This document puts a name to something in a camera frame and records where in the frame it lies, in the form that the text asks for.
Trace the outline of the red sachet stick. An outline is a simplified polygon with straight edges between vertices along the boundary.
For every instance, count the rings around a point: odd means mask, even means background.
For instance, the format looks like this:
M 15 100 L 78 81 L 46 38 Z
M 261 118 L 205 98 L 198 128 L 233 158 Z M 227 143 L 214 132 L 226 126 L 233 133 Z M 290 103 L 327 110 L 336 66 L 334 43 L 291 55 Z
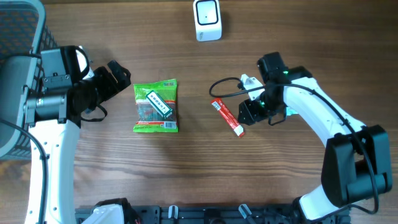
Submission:
M 229 124 L 230 128 L 234 131 L 237 137 L 242 137 L 244 135 L 244 128 L 238 122 L 232 112 L 228 109 L 228 107 L 224 104 L 221 98 L 215 98 L 211 102 L 211 104 L 219 112 L 223 119 Z

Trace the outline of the teal tissue packet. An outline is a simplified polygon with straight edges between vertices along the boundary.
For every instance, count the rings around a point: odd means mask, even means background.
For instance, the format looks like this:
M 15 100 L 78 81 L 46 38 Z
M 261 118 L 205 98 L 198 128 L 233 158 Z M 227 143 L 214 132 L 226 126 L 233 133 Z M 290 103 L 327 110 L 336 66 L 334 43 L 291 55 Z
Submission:
M 292 115 L 298 114 L 298 113 L 295 110 L 293 110 L 292 108 L 286 107 L 286 114 L 287 114 L 287 116 L 292 116 Z

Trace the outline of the green snack bag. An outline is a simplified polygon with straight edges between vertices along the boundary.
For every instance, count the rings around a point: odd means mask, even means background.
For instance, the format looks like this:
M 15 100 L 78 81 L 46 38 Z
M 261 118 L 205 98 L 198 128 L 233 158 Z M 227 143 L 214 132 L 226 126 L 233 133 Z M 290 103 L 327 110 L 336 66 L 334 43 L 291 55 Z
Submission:
M 158 114 L 146 99 L 146 94 L 154 90 L 171 108 L 167 118 Z M 133 127 L 135 133 L 177 133 L 177 80 L 163 80 L 155 83 L 134 84 L 136 109 L 139 116 Z

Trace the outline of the green white medicine box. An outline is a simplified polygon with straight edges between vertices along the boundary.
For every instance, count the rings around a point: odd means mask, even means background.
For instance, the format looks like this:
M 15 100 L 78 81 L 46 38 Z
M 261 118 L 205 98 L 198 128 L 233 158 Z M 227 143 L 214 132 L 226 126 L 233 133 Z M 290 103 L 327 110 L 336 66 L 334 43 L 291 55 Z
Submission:
M 146 99 L 163 119 L 172 114 L 172 108 L 154 90 L 146 94 Z

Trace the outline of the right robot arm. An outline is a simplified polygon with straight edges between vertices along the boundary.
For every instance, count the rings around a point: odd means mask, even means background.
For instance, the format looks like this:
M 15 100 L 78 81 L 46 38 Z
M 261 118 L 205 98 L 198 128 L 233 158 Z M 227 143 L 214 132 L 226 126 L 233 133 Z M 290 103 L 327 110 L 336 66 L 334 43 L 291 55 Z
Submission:
M 296 200 L 305 222 L 336 215 L 357 202 L 392 189 L 389 138 L 380 126 L 366 126 L 341 109 L 303 66 L 288 68 L 273 52 L 257 61 L 262 80 L 246 74 L 238 88 L 249 98 L 239 105 L 238 121 L 252 125 L 288 109 L 313 129 L 325 147 L 321 184 Z

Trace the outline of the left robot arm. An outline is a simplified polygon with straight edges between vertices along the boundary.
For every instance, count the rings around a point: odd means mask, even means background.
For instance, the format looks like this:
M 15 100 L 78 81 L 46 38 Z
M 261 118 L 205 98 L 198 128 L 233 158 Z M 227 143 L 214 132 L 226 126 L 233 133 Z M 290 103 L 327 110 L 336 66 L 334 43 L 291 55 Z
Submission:
M 73 174 L 81 114 L 102 108 L 131 84 L 131 73 L 117 61 L 96 70 L 79 46 L 40 53 L 40 90 L 24 105 L 32 158 L 26 223 L 75 223 Z

